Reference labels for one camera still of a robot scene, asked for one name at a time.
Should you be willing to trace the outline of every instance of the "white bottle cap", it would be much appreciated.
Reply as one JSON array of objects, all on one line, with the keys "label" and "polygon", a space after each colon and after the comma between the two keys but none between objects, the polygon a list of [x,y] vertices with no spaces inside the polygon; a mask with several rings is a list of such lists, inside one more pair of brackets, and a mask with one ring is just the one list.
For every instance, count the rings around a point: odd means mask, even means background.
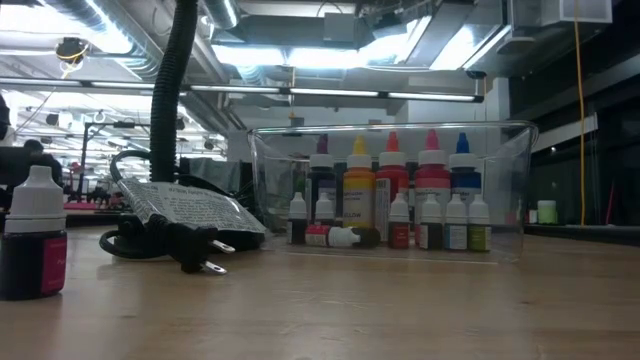
[{"label": "white bottle cap", "polygon": [[397,193],[396,199],[391,203],[389,222],[409,222],[409,204],[402,193]]},{"label": "white bottle cap", "polygon": [[460,200],[460,194],[453,194],[451,201],[447,204],[447,223],[466,224],[467,223],[467,207]]},{"label": "white bottle cap", "polygon": [[329,230],[329,246],[351,246],[360,242],[360,235],[351,231],[352,228],[333,227]]},{"label": "white bottle cap", "polygon": [[333,220],[333,203],[329,200],[327,193],[320,194],[316,202],[316,220]]},{"label": "white bottle cap", "polygon": [[13,190],[7,233],[43,232],[65,228],[62,188],[51,178],[51,168],[34,165],[27,180]]},{"label": "white bottle cap", "polygon": [[449,155],[449,168],[476,168],[478,166],[478,157],[475,154],[463,153],[463,154],[451,154]]},{"label": "white bottle cap", "polygon": [[407,156],[399,151],[386,151],[380,153],[378,163],[382,166],[407,166]]},{"label": "white bottle cap", "polygon": [[333,168],[333,156],[329,154],[313,154],[309,156],[309,166]]},{"label": "white bottle cap", "polygon": [[489,205],[484,202],[481,194],[476,194],[469,205],[469,223],[489,225]]},{"label": "white bottle cap", "polygon": [[418,165],[446,165],[447,155],[444,150],[422,150],[418,153]]},{"label": "white bottle cap", "polygon": [[442,205],[436,200],[435,194],[429,194],[427,201],[422,203],[420,222],[442,223]]},{"label": "white bottle cap", "polygon": [[371,169],[371,155],[351,154],[347,156],[347,168],[363,167]]},{"label": "white bottle cap", "polygon": [[307,203],[302,198],[302,193],[297,192],[289,203],[289,219],[306,219]]}]

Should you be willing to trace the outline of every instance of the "food coloring bottle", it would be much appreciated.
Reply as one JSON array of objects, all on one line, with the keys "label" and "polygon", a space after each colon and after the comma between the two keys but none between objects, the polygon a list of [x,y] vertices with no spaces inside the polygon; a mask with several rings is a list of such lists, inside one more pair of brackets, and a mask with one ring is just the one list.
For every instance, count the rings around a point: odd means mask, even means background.
[{"label": "food coloring bottle", "polygon": [[482,176],[476,171],[478,157],[469,152],[467,134],[460,133],[456,153],[449,156],[451,169],[451,193],[469,206],[476,194],[482,192]]},{"label": "food coloring bottle", "polygon": [[435,200],[442,208],[441,213],[446,211],[447,204],[451,199],[451,174],[445,168],[447,156],[444,150],[440,150],[438,135],[435,130],[429,130],[427,133],[426,150],[422,150],[418,154],[418,165],[420,167],[414,176],[416,245],[420,245],[422,239],[422,228],[419,226],[422,222],[422,204],[427,200],[429,194],[435,196]]},{"label": "food coloring bottle", "polygon": [[329,136],[320,135],[316,153],[309,157],[310,171],[305,182],[305,200],[307,203],[307,220],[315,223],[316,202],[321,193],[326,193],[333,203],[335,213],[336,175],[333,171],[333,157],[329,155]]},{"label": "food coloring bottle", "polygon": [[395,131],[389,134],[387,150],[378,158],[380,169],[376,172],[376,229],[386,242],[389,234],[389,206],[397,194],[406,196],[409,192],[409,172],[407,159],[398,151],[398,137]]},{"label": "food coloring bottle", "polygon": [[356,136],[353,154],[347,156],[347,172],[343,180],[344,227],[373,228],[376,175],[371,171],[371,156],[367,154],[364,137]]}]

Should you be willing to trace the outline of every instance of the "red object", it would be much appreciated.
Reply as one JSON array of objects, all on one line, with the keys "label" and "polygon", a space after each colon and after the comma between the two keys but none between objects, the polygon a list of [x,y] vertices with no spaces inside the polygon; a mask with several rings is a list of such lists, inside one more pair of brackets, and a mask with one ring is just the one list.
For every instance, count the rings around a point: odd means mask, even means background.
[{"label": "red object", "polygon": [[416,207],[415,207],[415,242],[420,245],[420,217],[422,202],[429,194],[435,194],[436,200],[443,205],[443,209],[451,198],[451,173],[445,169],[446,157],[438,144],[435,130],[427,133],[426,150],[420,152],[420,167],[414,174]]},{"label": "red object", "polygon": [[380,154],[380,169],[376,172],[376,216],[375,227],[382,236],[382,242],[388,241],[389,208],[396,194],[405,196],[409,192],[409,172],[406,168],[404,153],[398,151],[398,138],[395,131],[389,134],[387,150]]},{"label": "red object", "polygon": [[408,249],[409,228],[408,223],[389,223],[389,247],[392,249]]}]

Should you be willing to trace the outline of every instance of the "red bottle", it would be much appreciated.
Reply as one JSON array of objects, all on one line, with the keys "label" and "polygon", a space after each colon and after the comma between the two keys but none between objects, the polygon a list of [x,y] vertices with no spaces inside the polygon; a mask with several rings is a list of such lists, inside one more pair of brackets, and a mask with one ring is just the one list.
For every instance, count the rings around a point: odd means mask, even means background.
[{"label": "red bottle", "polygon": [[388,241],[389,207],[396,194],[404,196],[409,191],[409,172],[406,168],[406,156],[398,151],[398,137],[395,131],[389,134],[387,151],[378,158],[380,170],[376,172],[376,215],[375,226],[382,237]]},{"label": "red bottle", "polygon": [[427,149],[418,154],[418,165],[415,172],[415,242],[420,245],[420,218],[422,203],[427,200],[429,194],[434,194],[442,211],[451,199],[451,173],[445,169],[447,156],[440,150],[438,135],[435,130],[427,133]]}]

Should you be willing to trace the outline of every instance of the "blue bottle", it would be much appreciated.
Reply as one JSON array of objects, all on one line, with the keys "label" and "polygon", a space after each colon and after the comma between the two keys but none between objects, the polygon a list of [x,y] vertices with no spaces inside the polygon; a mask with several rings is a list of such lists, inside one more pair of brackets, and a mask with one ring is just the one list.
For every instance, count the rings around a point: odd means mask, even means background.
[{"label": "blue bottle", "polygon": [[460,194],[460,200],[469,206],[476,194],[482,193],[482,175],[476,171],[478,157],[469,152],[467,134],[460,133],[456,153],[449,155],[451,194]]}]

